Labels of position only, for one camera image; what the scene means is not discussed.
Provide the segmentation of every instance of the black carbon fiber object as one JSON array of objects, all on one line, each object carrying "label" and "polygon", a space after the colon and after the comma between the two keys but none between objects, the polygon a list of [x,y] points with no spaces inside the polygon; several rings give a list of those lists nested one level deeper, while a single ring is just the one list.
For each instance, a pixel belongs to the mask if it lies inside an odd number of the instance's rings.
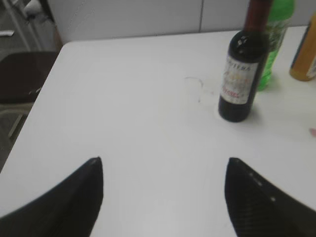
[{"label": "black carbon fiber object", "polygon": [[238,237],[316,237],[316,212],[238,158],[227,166],[225,199]]},{"label": "black carbon fiber object", "polygon": [[0,237],[88,237],[102,199],[102,162],[92,158],[43,196],[0,218]]}]

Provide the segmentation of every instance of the white wall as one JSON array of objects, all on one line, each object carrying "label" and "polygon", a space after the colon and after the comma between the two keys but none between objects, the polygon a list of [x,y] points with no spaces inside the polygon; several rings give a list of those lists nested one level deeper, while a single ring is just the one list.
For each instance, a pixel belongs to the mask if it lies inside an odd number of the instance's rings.
[{"label": "white wall", "polygon": [[64,42],[198,32],[201,0],[50,0]]},{"label": "white wall", "polygon": [[[248,2],[249,0],[204,0],[201,30],[208,32],[241,29]],[[307,25],[314,11],[316,0],[296,0],[291,25]]]},{"label": "white wall", "polygon": [[[64,42],[241,29],[248,2],[49,0]],[[296,2],[292,25],[306,25],[316,11],[316,0]]]}]

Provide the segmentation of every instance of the black chair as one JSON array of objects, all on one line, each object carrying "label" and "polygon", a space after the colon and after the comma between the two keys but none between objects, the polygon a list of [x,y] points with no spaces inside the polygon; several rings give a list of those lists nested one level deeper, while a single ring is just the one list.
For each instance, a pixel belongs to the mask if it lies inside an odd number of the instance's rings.
[{"label": "black chair", "polygon": [[5,57],[0,62],[0,117],[18,114],[8,134],[13,143],[42,88],[58,53],[23,52]]}]

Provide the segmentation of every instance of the dark red wine bottle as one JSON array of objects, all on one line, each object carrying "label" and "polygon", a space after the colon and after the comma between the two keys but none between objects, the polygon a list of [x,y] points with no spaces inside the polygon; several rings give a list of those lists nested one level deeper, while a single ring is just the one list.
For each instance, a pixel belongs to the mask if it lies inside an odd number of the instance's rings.
[{"label": "dark red wine bottle", "polygon": [[230,42],[219,114],[239,122],[250,113],[269,52],[264,30],[273,0],[250,0],[245,25]]}]

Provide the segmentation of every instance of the table surface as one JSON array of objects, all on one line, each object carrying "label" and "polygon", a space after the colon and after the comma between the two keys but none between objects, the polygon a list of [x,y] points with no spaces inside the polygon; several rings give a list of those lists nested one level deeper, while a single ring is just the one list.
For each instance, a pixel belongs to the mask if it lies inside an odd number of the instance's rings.
[{"label": "table surface", "polygon": [[271,86],[241,123],[217,113],[236,32],[65,45],[0,174],[0,216],[96,156],[105,196],[92,237],[236,236],[229,157],[316,209],[316,81],[288,73],[304,30],[288,30]]}]

